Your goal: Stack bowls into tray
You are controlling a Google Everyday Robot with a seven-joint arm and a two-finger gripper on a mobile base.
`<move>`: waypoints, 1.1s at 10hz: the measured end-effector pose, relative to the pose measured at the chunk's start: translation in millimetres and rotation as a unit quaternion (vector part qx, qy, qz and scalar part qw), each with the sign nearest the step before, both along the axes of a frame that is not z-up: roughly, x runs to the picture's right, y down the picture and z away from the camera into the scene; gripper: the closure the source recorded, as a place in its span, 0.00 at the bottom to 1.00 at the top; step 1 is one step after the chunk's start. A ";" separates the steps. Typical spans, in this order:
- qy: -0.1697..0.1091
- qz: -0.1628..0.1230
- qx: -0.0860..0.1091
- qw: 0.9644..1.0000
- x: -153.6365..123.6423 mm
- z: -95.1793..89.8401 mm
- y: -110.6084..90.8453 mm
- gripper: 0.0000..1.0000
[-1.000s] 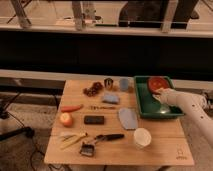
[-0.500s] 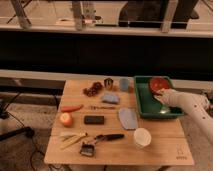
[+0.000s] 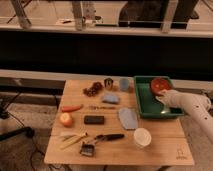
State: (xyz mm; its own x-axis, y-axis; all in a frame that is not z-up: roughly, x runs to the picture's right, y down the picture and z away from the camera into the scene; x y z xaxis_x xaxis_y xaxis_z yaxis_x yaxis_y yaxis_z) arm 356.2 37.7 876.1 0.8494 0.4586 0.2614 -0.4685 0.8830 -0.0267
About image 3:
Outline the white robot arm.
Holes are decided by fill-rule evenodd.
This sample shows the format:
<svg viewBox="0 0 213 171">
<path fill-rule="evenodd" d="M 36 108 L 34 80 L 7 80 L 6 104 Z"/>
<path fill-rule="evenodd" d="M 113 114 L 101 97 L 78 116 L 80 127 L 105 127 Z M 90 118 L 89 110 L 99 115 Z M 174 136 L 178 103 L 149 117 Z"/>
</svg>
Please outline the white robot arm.
<svg viewBox="0 0 213 171">
<path fill-rule="evenodd" d="M 167 107 L 181 108 L 213 143 L 213 116 L 209 114 L 211 101 L 208 97 L 177 90 L 161 90 L 156 95 L 156 99 Z"/>
</svg>

